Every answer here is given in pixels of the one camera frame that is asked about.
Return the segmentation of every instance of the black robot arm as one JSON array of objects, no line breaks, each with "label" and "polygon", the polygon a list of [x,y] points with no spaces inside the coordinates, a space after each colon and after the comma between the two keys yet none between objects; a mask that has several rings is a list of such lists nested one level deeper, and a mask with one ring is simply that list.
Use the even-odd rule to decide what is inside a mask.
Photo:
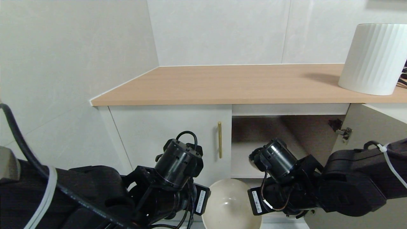
[{"label": "black robot arm", "polygon": [[407,180],[407,139],[387,146],[390,165],[379,147],[378,142],[370,141],[360,150],[334,152],[324,168],[312,155],[297,160],[282,140],[272,140],[249,156],[265,172],[262,185],[248,190],[253,214],[282,211],[299,218],[322,208],[363,216],[387,199],[406,197],[407,187],[390,166],[401,180]]},{"label": "black robot arm", "polygon": [[[24,228],[42,206],[48,167],[29,149],[10,108],[5,104],[0,104],[0,108],[28,159],[17,160],[10,149],[0,146],[1,228]],[[183,134],[191,134],[194,143],[179,141]],[[154,168],[137,166],[127,176],[107,166],[56,169],[57,189],[45,215],[39,218],[37,228],[178,229],[187,212],[190,212],[187,226],[190,228],[193,215],[205,212],[210,195],[209,188],[193,182],[204,167],[202,156],[195,134],[184,131],[167,141],[164,153],[156,157]],[[132,183],[136,185],[128,191]],[[185,210],[185,214],[177,226],[154,224],[174,218],[181,210]]]}]

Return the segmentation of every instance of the white bowl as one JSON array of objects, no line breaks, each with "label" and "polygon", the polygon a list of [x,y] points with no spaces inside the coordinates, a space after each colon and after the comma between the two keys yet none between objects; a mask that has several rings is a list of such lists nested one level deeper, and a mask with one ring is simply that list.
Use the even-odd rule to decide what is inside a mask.
[{"label": "white bowl", "polygon": [[254,216],[242,181],[225,179],[211,185],[202,221],[206,229],[259,229],[262,217]]}]

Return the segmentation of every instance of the white tile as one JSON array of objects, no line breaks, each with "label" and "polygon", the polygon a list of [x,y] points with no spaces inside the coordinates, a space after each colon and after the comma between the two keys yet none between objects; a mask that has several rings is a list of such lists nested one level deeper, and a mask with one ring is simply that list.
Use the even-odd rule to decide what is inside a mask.
[{"label": "white tile", "polygon": [[[87,165],[107,165],[123,169],[99,111],[84,103],[25,135],[42,164],[70,169]],[[17,144],[7,145],[24,159]]]},{"label": "white tile", "polygon": [[344,63],[357,24],[407,23],[406,1],[292,0],[283,63]]},{"label": "white tile", "polygon": [[158,66],[145,0],[2,1],[0,22],[1,96],[23,133]]},{"label": "white tile", "polygon": [[160,66],[280,64],[288,0],[149,0]]}]

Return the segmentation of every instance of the open cabinet door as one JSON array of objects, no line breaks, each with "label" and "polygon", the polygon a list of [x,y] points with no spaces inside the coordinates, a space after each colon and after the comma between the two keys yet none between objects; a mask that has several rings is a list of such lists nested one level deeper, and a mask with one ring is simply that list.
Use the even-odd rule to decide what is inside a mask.
[{"label": "open cabinet door", "polygon": [[[342,136],[339,136],[333,152],[360,149],[369,140],[387,144],[406,138],[407,123],[385,113],[371,105],[352,104],[342,124],[342,129],[352,129],[352,135],[347,145],[342,143]],[[315,214],[308,213],[305,221],[310,229],[406,229],[406,209],[407,198],[400,198],[387,200],[385,206],[362,217],[350,217],[337,212],[326,213],[318,209]]]}]

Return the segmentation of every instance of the white label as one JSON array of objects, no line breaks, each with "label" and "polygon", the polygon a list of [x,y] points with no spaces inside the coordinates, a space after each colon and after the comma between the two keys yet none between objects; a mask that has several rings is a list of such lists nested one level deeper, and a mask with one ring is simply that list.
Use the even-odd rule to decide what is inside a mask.
[{"label": "white label", "polygon": [[252,191],[252,195],[253,195],[253,199],[254,199],[254,204],[256,205],[257,213],[261,213],[262,211],[261,211],[260,202],[258,201],[257,192]]},{"label": "white label", "polygon": [[198,213],[201,213],[201,211],[202,211],[202,205],[203,205],[203,202],[205,199],[205,194],[206,194],[206,191],[201,190],[201,193],[199,194],[198,205],[197,205]]}]

